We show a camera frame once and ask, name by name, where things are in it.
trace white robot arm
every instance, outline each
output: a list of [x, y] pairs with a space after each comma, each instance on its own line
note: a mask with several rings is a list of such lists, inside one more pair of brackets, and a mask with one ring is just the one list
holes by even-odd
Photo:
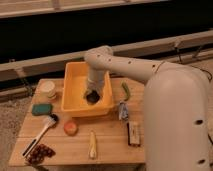
[[209, 171], [205, 113], [209, 81], [199, 69], [115, 57], [109, 46], [88, 50], [88, 92], [101, 95], [107, 70], [146, 84], [144, 131], [148, 171]]

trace wood grain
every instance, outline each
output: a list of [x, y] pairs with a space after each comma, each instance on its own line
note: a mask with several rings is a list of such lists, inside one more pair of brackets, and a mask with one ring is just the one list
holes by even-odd
[[[43, 81], [39, 81], [31, 106], [25, 117], [21, 131], [10, 158], [10, 166], [24, 166], [25, 162], [22, 152], [29, 142], [38, 134], [43, 127], [45, 116], [35, 117], [31, 114], [31, 108], [38, 101], [41, 95], [39, 86]], [[53, 79], [56, 84], [58, 97], [53, 101], [53, 112], [59, 116], [59, 123], [55, 128], [51, 128], [41, 139], [44, 143], [56, 151], [56, 155], [47, 158], [43, 165], [75, 165], [75, 164], [107, 164], [107, 163], [144, 163], [145, 154], [143, 148], [143, 115], [142, 115], [142, 94], [144, 86], [136, 81], [127, 78], [111, 79], [115, 102], [125, 98], [125, 92], [121, 83], [125, 81], [131, 91], [131, 98], [128, 101], [130, 121], [140, 123], [141, 147], [128, 146], [127, 126], [125, 122], [118, 120], [116, 107], [108, 115], [73, 118], [79, 126], [79, 131], [74, 137], [68, 137], [63, 131], [64, 123], [71, 117], [60, 109], [63, 79]], [[93, 130], [97, 137], [98, 158], [88, 159], [90, 131]]]

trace yellow bowl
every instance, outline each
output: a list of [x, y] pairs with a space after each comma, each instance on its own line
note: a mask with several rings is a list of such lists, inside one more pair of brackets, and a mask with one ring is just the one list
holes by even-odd
[[105, 75], [103, 97], [95, 104], [84, 98], [88, 65], [85, 62], [66, 64], [61, 109], [72, 117], [106, 115], [114, 106], [109, 73]]

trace bunch of grapes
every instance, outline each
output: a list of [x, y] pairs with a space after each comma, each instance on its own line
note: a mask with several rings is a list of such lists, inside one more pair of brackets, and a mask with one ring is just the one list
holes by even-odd
[[37, 165], [43, 162], [44, 157], [52, 157], [55, 151], [44, 144], [37, 145], [27, 156], [26, 161], [28, 164]]

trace brush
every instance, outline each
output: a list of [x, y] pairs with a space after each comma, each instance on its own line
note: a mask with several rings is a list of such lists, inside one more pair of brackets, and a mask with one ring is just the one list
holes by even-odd
[[39, 142], [44, 133], [52, 126], [54, 126], [58, 122], [58, 116], [55, 114], [48, 115], [44, 119], [44, 128], [41, 132], [33, 139], [33, 141], [28, 145], [28, 147], [24, 150], [23, 156], [26, 157], [30, 151], [35, 147], [35, 145]]

